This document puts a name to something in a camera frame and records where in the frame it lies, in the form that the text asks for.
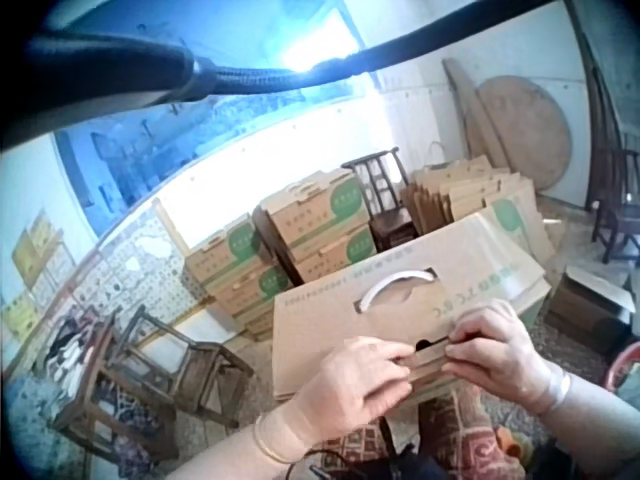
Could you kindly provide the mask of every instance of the person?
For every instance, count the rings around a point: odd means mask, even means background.
[[[584,471],[613,476],[636,465],[640,412],[544,360],[509,303],[493,300],[467,311],[454,322],[449,341],[443,373],[537,415]],[[409,369],[396,360],[413,353],[411,345],[375,338],[345,342],[291,400],[202,452],[169,478],[276,477],[314,445],[349,434],[409,395]]]

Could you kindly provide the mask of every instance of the floor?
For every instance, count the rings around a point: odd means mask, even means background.
[[[603,276],[616,285],[624,283],[633,267],[625,262],[611,262],[610,265],[603,265],[600,262],[604,247],[600,243],[591,243],[593,219],[589,214],[544,198],[539,201],[539,209],[548,221],[548,233],[557,250],[554,258],[545,265],[547,279],[554,287],[559,282],[567,264],[576,265]],[[640,291],[639,283],[639,279],[635,278],[635,291]],[[566,370],[587,380],[600,382],[606,371],[604,359],[542,322],[545,312],[546,305],[542,308],[531,330],[531,336],[538,351]],[[271,395],[271,342],[256,344],[244,337],[236,337],[229,346],[256,371],[242,400],[238,415],[241,426],[247,426],[261,412],[269,411],[276,405]],[[539,444],[547,438],[548,434],[543,426],[521,407],[489,394],[485,394],[484,404],[495,425],[504,425],[513,431],[524,433],[534,444]],[[178,415],[177,442],[181,457],[178,461],[159,465],[149,478],[162,478],[165,473],[232,433],[225,432],[225,429],[219,425],[205,423],[182,413]],[[398,450],[408,442],[418,444],[415,407],[398,408],[387,418]],[[297,467],[292,478],[315,478],[307,472],[308,470],[304,467]]]

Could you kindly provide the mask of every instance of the wooden board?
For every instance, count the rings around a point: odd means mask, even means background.
[[[467,117],[473,117],[474,126],[477,127],[478,133],[482,136],[491,164],[498,168],[508,167],[509,162],[507,161],[504,147],[482,102],[480,102],[475,85],[460,63],[454,58],[443,59],[442,65],[458,93],[462,110],[467,112]]]
[[[571,160],[571,135],[553,98],[515,76],[487,80],[478,95],[513,170],[532,179],[536,190],[555,185]]]

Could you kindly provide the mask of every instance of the cardboard box with handle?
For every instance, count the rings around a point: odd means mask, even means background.
[[[275,299],[273,379],[291,397],[344,340],[373,336],[427,345],[408,362],[425,400],[455,382],[439,368],[453,320],[491,298],[535,318],[550,290],[544,270],[503,230],[473,214]]]

